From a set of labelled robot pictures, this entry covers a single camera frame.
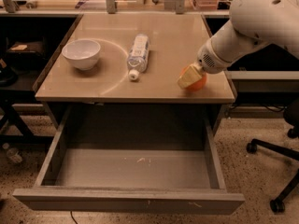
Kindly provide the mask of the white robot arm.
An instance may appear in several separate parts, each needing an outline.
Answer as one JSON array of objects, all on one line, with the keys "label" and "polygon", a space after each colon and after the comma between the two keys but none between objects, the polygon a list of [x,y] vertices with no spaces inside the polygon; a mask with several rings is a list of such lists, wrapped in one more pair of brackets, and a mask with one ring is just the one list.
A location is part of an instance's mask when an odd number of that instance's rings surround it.
[{"label": "white robot arm", "polygon": [[182,70],[178,85],[187,89],[270,44],[299,58],[299,0],[233,0],[229,20]]}]

